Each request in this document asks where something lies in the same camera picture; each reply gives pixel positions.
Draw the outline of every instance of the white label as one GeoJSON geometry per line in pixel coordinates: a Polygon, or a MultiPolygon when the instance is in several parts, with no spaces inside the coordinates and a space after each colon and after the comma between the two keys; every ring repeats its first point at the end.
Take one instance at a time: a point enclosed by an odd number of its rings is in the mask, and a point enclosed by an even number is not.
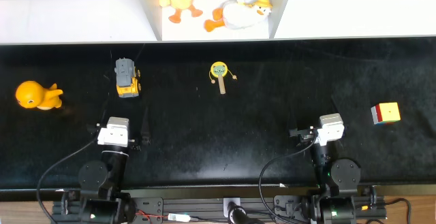
{"type": "Polygon", "coordinates": [[[191,217],[187,214],[168,214],[169,221],[181,221],[181,222],[189,222],[191,217]]]}

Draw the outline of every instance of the toy truck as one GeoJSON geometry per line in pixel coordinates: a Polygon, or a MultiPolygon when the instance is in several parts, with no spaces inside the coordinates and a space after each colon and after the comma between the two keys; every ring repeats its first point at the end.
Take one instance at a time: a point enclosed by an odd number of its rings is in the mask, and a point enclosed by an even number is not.
{"type": "Polygon", "coordinates": [[[116,91],[121,98],[137,97],[141,91],[139,78],[141,73],[131,59],[119,59],[115,62],[116,91]]]}

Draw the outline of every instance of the rubik's cube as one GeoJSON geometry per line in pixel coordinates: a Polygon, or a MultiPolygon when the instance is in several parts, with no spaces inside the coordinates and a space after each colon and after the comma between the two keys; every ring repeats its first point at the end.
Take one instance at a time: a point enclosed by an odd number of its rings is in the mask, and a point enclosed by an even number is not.
{"type": "Polygon", "coordinates": [[[371,108],[374,125],[393,123],[401,120],[397,102],[380,103],[371,108]]]}

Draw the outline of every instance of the yellow cube face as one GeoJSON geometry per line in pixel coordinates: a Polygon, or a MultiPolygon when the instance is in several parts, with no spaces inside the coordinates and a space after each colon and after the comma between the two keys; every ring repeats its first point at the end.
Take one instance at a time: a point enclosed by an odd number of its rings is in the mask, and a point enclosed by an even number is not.
{"type": "Polygon", "coordinates": [[[379,106],[381,119],[383,122],[394,122],[401,120],[400,110],[397,102],[381,103],[379,106]]]}

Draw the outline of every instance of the white plush duck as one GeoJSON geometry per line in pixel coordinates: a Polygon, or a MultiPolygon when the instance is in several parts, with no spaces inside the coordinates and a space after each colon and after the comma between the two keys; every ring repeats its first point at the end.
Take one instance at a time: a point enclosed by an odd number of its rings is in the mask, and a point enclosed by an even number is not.
{"type": "Polygon", "coordinates": [[[211,32],[224,26],[229,29],[251,27],[268,18],[272,7],[270,0],[257,0],[253,4],[247,4],[245,0],[229,0],[213,11],[213,20],[206,20],[204,28],[211,32]]]}

